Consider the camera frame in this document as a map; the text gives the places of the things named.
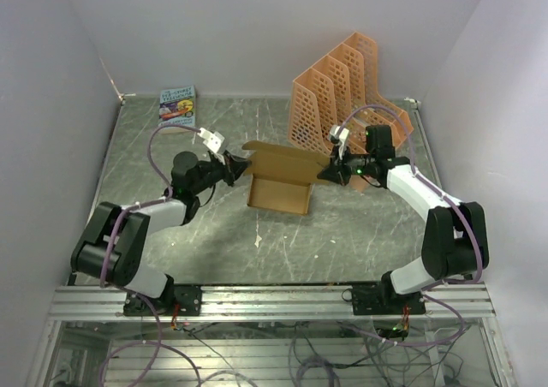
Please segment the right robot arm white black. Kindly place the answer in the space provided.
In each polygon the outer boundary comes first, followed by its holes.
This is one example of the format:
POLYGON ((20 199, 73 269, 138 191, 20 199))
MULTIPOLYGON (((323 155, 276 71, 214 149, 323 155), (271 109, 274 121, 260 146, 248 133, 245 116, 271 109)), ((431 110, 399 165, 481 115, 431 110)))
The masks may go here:
POLYGON ((348 137, 346 128, 331 128, 333 148, 318 178, 341 186, 353 176, 374 180, 404 199, 426 223, 419 258, 385 273, 377 284, 378 307, 397 314, 408 304, 408 296, 421 290, 443 282, 479 281, 490 261, 483 207, 447 194, 411 158, 397 155, 389 126, 366 127, 363 154, 349 150, 348 137))

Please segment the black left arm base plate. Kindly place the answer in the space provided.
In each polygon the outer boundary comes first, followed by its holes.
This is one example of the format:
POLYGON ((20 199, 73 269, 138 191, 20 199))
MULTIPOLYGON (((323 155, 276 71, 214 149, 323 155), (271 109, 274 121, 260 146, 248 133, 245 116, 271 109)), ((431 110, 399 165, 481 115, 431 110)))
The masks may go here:
MULTIPOLYGON (((200 315, 202 304, 202 288, 198 285, 174 284, 159 298, 150 299, 152 306, 159 316, 197 317, 200 315)), ((151 317, 152 309, 141 299, 127 294, 123 306, 123 315, 126 317, 151 317)))

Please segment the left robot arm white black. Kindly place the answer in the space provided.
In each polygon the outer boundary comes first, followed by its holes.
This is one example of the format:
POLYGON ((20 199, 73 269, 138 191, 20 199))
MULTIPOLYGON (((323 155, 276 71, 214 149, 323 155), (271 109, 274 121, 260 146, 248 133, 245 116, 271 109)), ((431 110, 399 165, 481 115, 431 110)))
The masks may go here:
POLYGON ((199 160, 192 152, 178 153, 168 187, 158 199, 126 206, 98 204, 71 255, 72 271, 144 295, 152 314, 168 314, 175 304, 174 280, 141 261, 147 236, 190 223, 200 208, 199 194, 219 182, 233 186, 251 165, 229 152, 208 155, 208 160, 199 160))

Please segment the brown cardboard box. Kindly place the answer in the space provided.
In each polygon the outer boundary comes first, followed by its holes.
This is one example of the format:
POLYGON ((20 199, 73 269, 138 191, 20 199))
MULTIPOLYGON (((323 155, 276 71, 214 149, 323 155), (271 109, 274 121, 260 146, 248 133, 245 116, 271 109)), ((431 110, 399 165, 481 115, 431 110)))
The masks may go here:
POLYGON ((319 152, 281 146, 258 140, 246 142, 242 149, 251 152, 251 176, 247 205, 304 216, 308 214, 313 185, 323 184, 317 174, 329 164, 319 152))

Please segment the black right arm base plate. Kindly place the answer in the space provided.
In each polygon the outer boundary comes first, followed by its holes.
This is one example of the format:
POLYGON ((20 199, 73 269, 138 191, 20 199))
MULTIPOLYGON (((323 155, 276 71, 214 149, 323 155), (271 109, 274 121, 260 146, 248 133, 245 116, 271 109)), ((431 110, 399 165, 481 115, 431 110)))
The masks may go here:
POLYGON ((381 282, 352 283, 342 292, 342 300, 352 307, 354 316, 421 315, 426 312, 420 292, 399 295, 381 282))

